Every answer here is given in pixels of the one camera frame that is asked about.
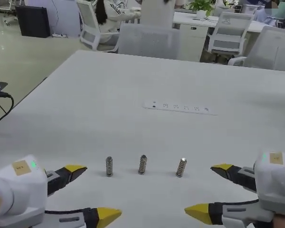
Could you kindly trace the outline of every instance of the black cabinet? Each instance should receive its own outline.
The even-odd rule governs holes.
[[[46,8],[16,6],[16,14],[23,36],[47,38],[51,35]]]

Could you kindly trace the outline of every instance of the person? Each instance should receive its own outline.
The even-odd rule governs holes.
[[[141,13],[132,9],[120,9],[113,0],[97,0],[95,15],[99,24],[100,32],[118,32],[121,21],[139,18]],[[100,44],[114,46],[117,44],[119,35],[103,35]]]
[[[285,216],[276,215],[273,220],[273,228],[285,228]]]
[[[277,9],[279,4],[279,0],[274,0],[266,3],[264,9],[259,9],[255,12],[255,21],[265,23],[270,26],[276,26],[276,19],[270,18],[272,14],[271,9]]]

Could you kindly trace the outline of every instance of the potted plant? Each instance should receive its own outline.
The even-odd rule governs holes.
[[[210,15],[214,8],[212,7],[211,0],[194,0],[190,3],[190,9],[196,11],[198,19],[204,19]]]

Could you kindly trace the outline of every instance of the computer monitor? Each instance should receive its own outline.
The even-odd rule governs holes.
[[[271,9],[272,10],[272,16],[275,19],[285,19],[285,2],[280,2],[278,9]]]

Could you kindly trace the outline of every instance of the green plant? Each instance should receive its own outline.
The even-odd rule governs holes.
[[[206,11],[206,16],[209,16],[214,8],[212,7],[211,0],[194,0],[190,3],[190,9],[192,11]]]

